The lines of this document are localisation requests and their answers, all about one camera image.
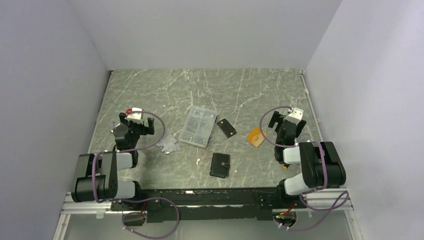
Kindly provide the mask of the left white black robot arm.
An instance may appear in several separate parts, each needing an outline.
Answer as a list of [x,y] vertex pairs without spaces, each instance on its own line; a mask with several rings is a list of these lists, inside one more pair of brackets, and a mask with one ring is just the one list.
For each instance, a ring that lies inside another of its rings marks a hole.
[[141,136],[154,135],[155,120],[145,111],[130,108],[119,114],[119,125],[112,133],[115,146],[111,151],[79,155],[73,177],[71,197],[76,203],[121,200],[131,210],[144,203],[141,187],[137,181],[118,179],[119,170],[133,169],[139,160],[137,143]]

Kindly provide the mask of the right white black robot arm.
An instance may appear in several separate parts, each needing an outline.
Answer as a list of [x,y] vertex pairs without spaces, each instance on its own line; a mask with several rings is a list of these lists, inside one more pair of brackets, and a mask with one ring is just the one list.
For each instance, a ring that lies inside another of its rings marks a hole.
[[346,171],[340,156],[331,141],[296,142],[306,121],[302,119],[303,111],[294,109],[286,115],[274,111],[268,123],[277,133],[274,142],[274,158],[285,168],[298,165],[300,173],[280,181],[275,194],[276,203],[289,207],[295,196],[302,193],[338,188],[346,183]]

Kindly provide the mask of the clear plastic screw box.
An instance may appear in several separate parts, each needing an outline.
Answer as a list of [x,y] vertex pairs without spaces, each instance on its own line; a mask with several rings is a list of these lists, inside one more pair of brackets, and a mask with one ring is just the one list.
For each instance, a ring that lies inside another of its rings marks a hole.
[[203,106],[191,106],[179,140],[200,148],[205,148],[211,138],[218,112]]

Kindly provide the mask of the black leather card holder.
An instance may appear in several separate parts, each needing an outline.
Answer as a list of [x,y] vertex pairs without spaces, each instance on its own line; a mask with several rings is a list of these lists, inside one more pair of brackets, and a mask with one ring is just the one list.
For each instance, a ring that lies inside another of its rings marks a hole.
[[225,179],[229,176],[230,155],[226,153],[214,152],[212,155],[209,175]]

